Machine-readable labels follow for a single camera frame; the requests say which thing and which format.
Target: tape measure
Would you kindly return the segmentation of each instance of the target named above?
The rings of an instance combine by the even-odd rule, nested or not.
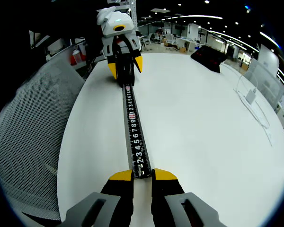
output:
[[[133,176],[134,178],[150,177],[151,165],[148,159],[133,87],[130,84],[123,86],[123,103],[124,114],[127,118],[124,119],[125,134],[132,163]]]

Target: cable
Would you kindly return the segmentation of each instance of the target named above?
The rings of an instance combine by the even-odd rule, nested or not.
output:
[[[257,106],[258,106],[259,109],[261,110],[262,114],[264,115],[267,124],[264,124],[264,123],[261,122],[261,120],[258,118],[257,114],[255,113],[254,109],[252,108],[252,106],[251,106],[251,105],[247,102],[247,100],[245,99],[245,96],[244,96],[241,92],[238,91],[239,82],[240,82],[240,80],[241,80],[242,77],[243,77],[243,75],[241,74],[240,77],[239,77],[239,79],[238,79],[237,86],[236,86],[236,88],[234,88],[233,90],[238,94],[238,96],[239,96],[241,102],[242,102],[242,103],[245,105],[245,107],[249,110],[249,112],[251,113],[251,115],[253,115],[253,117],[256,119],[256,121],[262,126],[262,128],[263,128],[264,131],[265,131],[265,134],[266,134],[267,137],[268,137],[268,140],[269,140],[269,142],[270,142],[270,145],[272,146],[273,144],[272,144],[272,141],[271,141],[271,135],[270,135],[270,133],[267,131],[267,130],[270,128],[270,124],[269,124],[269,121],[268,121],[268,119],[267,119],[265,113],[263,112],[262,108],[261,108],[260,105],[257,103],[257,101],[255,101],[255,103],[257,104]],[[248,88],[245,86],[245,84],[243,83],[243,81],[242,81],[242,84],[243,84],[243,86],[245,87],[245,89],[246,89],[247,91],[250,90],[250,89],[248,89]]]
[[[262,127],[266,128],[266,129],[269,129],[269,127],[270,127],[269,121],[268,121],[266,115],[264,114],[262,108],[259,106],[259,104],[255,101],[256,104],[258,105],[259,109],[261,110],[262,114],[264,115],[264,117],[265,117],[265,119],[266,119],[266,122],[267,122],[267,125],[263,124],[263,123],[260,121],[260,119],[258,118],[257,114],[256,114],[255,111],[253,110],[252,106],[247,103],[247,100],[245,99],[245,96],[244,96],[241,92],[239,92],[239,91],[236,91],[236,92],[237,92],[237,94],[238,94],[238,96],[239,96],[241,102],[246,106],[246,108],[250,111],[250,113],[254,116],[254,118],[259,122],[259,124],[260,124]]]

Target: gray mesh chair back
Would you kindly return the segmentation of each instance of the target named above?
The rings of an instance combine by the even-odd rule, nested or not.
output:
[[[25,82],[1,111],[0,182],[15,210],[60,220],[60,145],[83,84],[68,63],[52,60]]]

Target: white table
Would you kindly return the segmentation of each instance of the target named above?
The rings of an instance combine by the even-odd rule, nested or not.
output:
[[[203,46],[203,44],[199,44],[195,41],[176,37],[176,44],[178,48],[183,47],[184,43],[189,43],[187,53],[189,53],[190,51],[194,51],[196,44],[198,44],[200,47]]]
[[[187,55],[143,58],[134,91],[151,167],[175,174],[183,190],[216,209],[225,225],[259,226],[284,193],[284,131],[269,103],[256,97],[273,147],[233,91],[239,74],[225,65],[214,73]],[[241,84],[239,90],[247,93]],[[128,168],[122,90],[102,61],[64,132],[57,180],[61,220],[70,207],[100,192],[110,175]],[[134,181],[133,202],[131,226],[153,226],[151,179]]]

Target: wall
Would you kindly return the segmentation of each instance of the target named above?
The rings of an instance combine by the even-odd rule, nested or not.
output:
[[[263,44],[261,44],[257,60],[262,63],[274,77],[276,77],[279,68],[279,58]]]
[[[202,33],[204,33],[204,35],[198,34],[198,40],[200,41],[200,43],[204,44],[206,42],[207,32],[205,30],[199,28],[199,31],[201,31],[201,30],[202,30]]]
[[[149,33],[155,33],[159,27],[153,26],[152,24],[149,24]],[[143,25],[142,27],[138,28],[139,32],[141,32],[142,35],[147,36],[147,25]]]
[[[207,43],[208,43],[208,45],[210,45],[210,47],[212,47],[212,48],[214,48],[218,51],[221,51],[221,48],[223,47],[223,44],[217,42],[216,38],[214,36],[210,35],[210,34],[207,37]]]
[[[199,28],[196,24],[188,24],[187,38],[191,40],[198,40]]]
[[[233,58],[238,58],[238,54],[239,54],[239,48],[234,45],[233,48],[235,49],[234,52],[233,52]]]
[[[186,25],[183,26],[183,30],[182,30],[181,36],[183,36],[183,37],[187,36],[187,26]]]

